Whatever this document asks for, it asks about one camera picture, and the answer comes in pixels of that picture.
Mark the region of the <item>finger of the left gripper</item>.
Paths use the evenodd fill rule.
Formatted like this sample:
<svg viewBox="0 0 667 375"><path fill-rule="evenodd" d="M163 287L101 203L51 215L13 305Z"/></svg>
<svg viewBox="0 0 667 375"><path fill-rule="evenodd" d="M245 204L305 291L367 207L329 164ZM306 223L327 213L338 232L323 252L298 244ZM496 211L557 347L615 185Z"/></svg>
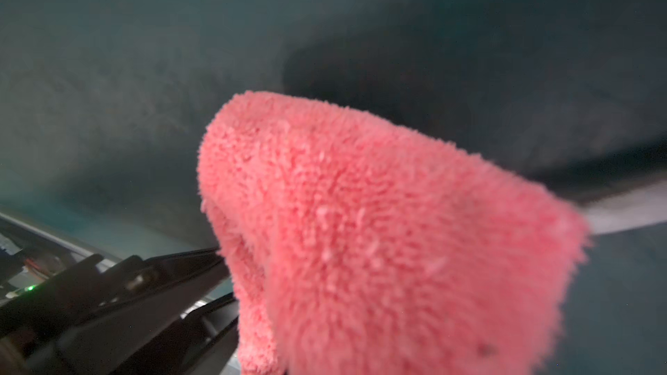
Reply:
<svg viewBox="0 0 667 375"><path fill-rule="evenodd" d="M167 327L206 305L229 277L213 249L131 256L111 269L105 293L57 297L34 292L1 308L4 374L116 374Z"/></svg>
<svg viewBox="0 0 667 375"><path fill-rule="evenodd" d="M239 302L232 294L191 311L114 371L116 374L220 374L239 343Z"/></svg>

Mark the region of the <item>pink rag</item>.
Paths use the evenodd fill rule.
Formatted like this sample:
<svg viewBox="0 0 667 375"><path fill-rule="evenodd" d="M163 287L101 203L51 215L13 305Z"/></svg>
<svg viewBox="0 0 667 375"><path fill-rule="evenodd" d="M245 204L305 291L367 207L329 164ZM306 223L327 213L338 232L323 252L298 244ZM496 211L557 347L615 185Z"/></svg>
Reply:
<svg viewBox="0 0 667 375"><path fill-rule="evenodd" d="M590 242L545 187L328 102L236 95L197 173L245 374L531 374Z"/></svg>

